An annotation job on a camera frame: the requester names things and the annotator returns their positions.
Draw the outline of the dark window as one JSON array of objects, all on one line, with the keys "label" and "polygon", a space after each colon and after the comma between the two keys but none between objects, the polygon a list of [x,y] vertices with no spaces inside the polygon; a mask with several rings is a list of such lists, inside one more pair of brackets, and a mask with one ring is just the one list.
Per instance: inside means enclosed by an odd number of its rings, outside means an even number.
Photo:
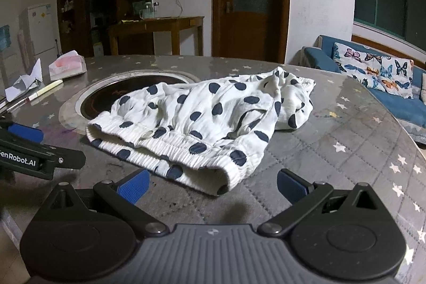
[{"label": "dark window", "polygon": [[425,0],[355,0],[355,21],[425,50]]}]

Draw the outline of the glass kettle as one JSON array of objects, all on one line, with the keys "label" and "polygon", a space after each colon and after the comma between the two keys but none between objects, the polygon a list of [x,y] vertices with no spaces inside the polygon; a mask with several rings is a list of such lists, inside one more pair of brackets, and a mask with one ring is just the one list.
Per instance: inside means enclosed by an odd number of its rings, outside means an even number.
[{"label": "glass kettle", "polygon": [[158,2],[144,2],[142,8],[139,10],[140,19],[154,19],[156,7],[159,5]]}]

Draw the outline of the butterfly print pillow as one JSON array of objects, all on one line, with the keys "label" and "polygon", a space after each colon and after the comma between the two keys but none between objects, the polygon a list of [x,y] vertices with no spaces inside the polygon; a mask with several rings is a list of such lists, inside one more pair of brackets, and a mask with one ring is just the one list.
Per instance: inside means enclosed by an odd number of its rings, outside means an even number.
[{"label": "butterfly print pillow", "polygon": [[341,43],[334,43],[332,58],[341,73],[365,87],[412,99],[414,62],[405,58],[365,53]]}]

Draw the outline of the round induction cooktop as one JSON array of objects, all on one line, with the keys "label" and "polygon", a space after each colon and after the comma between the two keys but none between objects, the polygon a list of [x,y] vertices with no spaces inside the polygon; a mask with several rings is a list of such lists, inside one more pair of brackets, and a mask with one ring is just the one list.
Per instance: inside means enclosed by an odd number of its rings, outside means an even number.
[{"label": "round induction cooktop", "polygon": [[117,73],[94,82],[81,92],[75,102],[75,111],[87,120],[109,110],[122,96],[145,87],[165,82],[167,84],[191,84],[200,79],[190,73],[172,70],[134,70]]}]

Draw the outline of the white pen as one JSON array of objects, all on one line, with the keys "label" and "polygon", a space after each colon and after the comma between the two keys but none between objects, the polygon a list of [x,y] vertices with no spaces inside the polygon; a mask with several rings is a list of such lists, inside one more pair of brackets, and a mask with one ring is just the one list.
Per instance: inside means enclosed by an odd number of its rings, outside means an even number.
[{"label": "white pen", "polygon": [[28,97],[24,98],[23,100],[17,102],[16,104],[7,107],[6,111],[7,112],[11,112],[12,110],[21,107],[22,105],[32,102],[33,100],[39,98],[40,96],[44,95],[45,93],[49,92],[52,89],[57,88],[58,86],[62,85],[64,83],[64,81],[62,79],[56,80],[52,83],[50,83],[49,85],[43,87],[42,89],[39,89],[38,91],[32,93],[31,95],[29,95]]}]

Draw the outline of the white navy polka-dot shorts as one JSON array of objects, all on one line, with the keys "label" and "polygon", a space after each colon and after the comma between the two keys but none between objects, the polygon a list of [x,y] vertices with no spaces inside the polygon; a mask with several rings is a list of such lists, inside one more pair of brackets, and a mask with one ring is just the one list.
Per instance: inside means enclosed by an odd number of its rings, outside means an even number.
[{"label": "white navy polka-dot shorts", "polygon": [[313,111],[312,79],[283,68],[128,93],[86,127],[90,143],[209,195],[222,195],[261,163],[272,135]]}]

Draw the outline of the crumpled white paper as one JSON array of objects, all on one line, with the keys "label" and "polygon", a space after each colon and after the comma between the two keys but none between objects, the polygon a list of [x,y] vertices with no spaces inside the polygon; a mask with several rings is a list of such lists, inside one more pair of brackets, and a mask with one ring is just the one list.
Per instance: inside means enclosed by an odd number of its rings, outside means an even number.
[{"label": "crumpled white paper", "polygon": [[38,59],[32,68],[31,74],[21,75],[13,85],[5,89],[6,100],[12,102],[22,94],[34,89],[43,82],[41,61]]}]

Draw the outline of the pink white tissue pack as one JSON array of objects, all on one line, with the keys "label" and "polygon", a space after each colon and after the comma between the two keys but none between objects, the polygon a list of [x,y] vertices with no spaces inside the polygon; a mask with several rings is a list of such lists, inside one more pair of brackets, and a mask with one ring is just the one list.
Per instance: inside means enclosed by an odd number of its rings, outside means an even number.
[{"label": "pink white tissue pack", "polygon": [[72,50],[50,64],[48,72],[50,79],[56,81],[86,73],[87,66],[84,57],[79,55],[76,50]]}]

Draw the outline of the blue sofa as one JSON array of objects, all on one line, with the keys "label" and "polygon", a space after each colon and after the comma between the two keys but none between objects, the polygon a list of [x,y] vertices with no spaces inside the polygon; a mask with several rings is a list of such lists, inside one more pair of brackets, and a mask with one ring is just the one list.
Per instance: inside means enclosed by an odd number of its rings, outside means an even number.
[{"label": "blue sofa", "polygon": [[313,47],[302,49],[300,60],[311,68],[360,82],[415,142],[425,144],[425,69],[414,59],[320,35]]}]

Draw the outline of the white refrigerator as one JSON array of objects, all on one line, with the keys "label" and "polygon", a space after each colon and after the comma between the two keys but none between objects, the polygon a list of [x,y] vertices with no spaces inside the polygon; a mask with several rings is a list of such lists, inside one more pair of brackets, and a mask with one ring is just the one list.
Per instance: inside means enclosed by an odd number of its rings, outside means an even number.
[{"label": "white refrigerator", "polygon": [[49,65],[58,54],[51,5],[46,3],[29,7],[26,20],[29,51],[35,61],[40,60],[44,73],[48,73]]}]

